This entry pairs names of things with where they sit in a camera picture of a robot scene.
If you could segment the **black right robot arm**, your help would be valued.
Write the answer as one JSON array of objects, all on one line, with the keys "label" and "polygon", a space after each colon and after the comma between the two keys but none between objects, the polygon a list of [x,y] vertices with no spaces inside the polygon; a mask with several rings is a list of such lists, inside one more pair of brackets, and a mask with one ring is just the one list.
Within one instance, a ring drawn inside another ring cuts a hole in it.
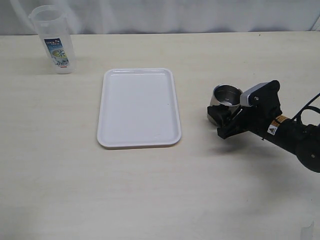
[{"label": "black right robot arm", "polygon": [[320,171],[320,127],[302,122],[303,111],[316,113],[317,94],[294,117],[283,115],[278,80],[259,83],[246,91],[230,84],[217,85],[207,107],[207,117],[222,139],[251,132],[295,155],[307,169]]}]

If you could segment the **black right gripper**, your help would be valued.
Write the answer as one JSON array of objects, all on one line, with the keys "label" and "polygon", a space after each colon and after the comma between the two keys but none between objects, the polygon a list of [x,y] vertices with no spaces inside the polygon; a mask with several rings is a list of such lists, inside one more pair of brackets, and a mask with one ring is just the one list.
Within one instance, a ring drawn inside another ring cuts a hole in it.
[{"label": "black right gripper", "polygon": [[252,107],[240,106],[240,110],[229,121],[231,111],[228,106],[212,105],[207,107],[207,118],[212,124],[219,127],[217,129],[219,137],[227,139],[251,130],[256,134],[264,135],[268,131],[270,123],[282,114],[278,97],[280,83],[278,80],[272,80],[268,83],[268,99],[265,103]]}]

